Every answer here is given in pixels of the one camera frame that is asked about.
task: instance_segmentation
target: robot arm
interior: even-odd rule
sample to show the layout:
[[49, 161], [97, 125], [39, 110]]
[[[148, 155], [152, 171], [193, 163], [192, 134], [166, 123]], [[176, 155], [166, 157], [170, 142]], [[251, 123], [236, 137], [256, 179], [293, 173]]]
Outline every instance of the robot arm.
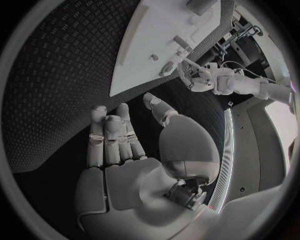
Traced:
[[181, 80], [192, 92], [212, 90], [216, 95], [253, 94], [259, 99], [272, 99], [290, 105], [291, 88], [281, 84], [269, 83], [264, 77], [250, 78], [227, 67], [218, 67], [211, 62], [205, 67], [185, 59], [190, 67], [180, 63], [178, 72]]

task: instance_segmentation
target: humanoid robot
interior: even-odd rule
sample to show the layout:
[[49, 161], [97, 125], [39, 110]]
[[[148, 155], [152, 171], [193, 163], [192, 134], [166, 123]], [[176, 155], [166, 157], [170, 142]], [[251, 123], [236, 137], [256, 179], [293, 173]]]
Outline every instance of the humanoid robot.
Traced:
[[[291, 88], [263, 77], [252, 79], [216, 63], [201, 67], [188, 59], [178, 71], [193, 92], [253, 94], [291, 106]], [[91, 110], [87, 169], [77, 184], [75, 207], [80, 227], [93, 239], [172, 239], [199, 214], [206, 216], [205, 224], [217, 214], [203, 204], [202, 190], [220, 170], [212, 137], [151, 93], [143, 101], [164, 127], [160, 161], [146, 156], [126, 103], [117, 107], [115, 115], [107, 116], [105, 106]]]

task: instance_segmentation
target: white robot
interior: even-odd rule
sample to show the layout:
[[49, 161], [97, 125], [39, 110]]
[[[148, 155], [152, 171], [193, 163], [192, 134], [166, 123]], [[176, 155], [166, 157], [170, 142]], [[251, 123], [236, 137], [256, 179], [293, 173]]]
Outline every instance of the white robot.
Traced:
[[[263, 77], [252, 79], [216, 63], [201, 67], [188, 59], [178, 71], [193, 92], [253, 94], [291, 105], [291, 89]], [[146, 157], [126, 103], [115, 115], [107, 116], [105, 106], [91, 110], [87, 169], [78, 180], [75, 208], [80, 227], [92, 239], [171, 239], [199, 214], [207, 219], [216, 214], [202, 204], [206, 198], [202, 187], [211, 184], [220, 170], [212, 137], [151, 93], [143, 101], [164, 127], [160, 161]]]

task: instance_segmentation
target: small screw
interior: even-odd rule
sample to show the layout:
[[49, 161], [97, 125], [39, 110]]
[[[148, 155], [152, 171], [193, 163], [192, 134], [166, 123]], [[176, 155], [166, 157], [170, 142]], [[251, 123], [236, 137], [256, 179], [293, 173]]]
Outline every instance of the small screw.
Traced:
[[151, 58], [153, 59], [153, 61], [157, 61], [158, 59], [160, 59], [159, 56], [157, 56], [155, 54], [152, 54]]

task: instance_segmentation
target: robotic hand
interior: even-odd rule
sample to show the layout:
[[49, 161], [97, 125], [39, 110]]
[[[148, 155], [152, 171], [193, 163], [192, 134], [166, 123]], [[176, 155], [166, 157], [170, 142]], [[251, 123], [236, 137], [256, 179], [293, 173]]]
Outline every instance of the robotic hand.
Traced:
[[143, 101], [164, 126], [160, 161], [146, 157], [127, 104], [120, 104], [116, 115], [107, 116], [105, 106], [91, 110], [87, 169], [77, 183], [75, 208], [79, 225], [93, 239], [116, 237], [114, 226], [122, 239], [143, 239], [142, 230], [157, 234], [151, 239], [169, 239], [201, 208], [201, 213], [211, 211], [202, 204], [206, 192], [201, 187], [219, 173], [212, 137], [154, 95], [146, 93]]
[[291, 88], [285, 85], [269, 83], [264, 77], [250, 78], [227, 67], [218, 67], [215, 62], [205, 67], [185, 58], [178, 65], [181, 80], [192, 92], [212, 90], [216, 95], [253, 94], [263, 100], [272, 99], [291, 105]]

